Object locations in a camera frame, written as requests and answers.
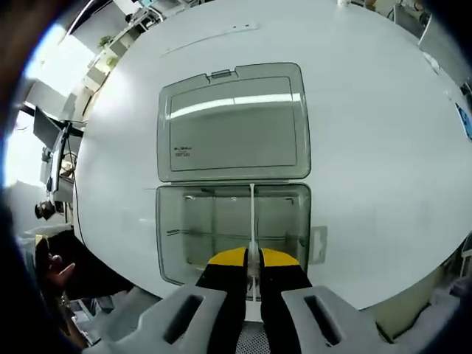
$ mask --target open lid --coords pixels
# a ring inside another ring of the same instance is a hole
[[[306,177],[310,143],[300,68],[239,66],[164,87],[157,142],[162,181]]]

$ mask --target desk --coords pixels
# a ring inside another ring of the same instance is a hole
[[[159,92],[201,73],[300,66],[311,148],[302,182],[311,189],[311,226],[327,227],[325,260],[308,268],[314,285],[357,308],[374,305],[424,278],[472,229],[472,144],[454,108],[466,107],[459,89],[378,14],[296,0],[288,17],[286,6],[214,1],[152,28],[91,112],[74,208],[83,239],[155,295],[176,288],[161,278],[156,240]]]

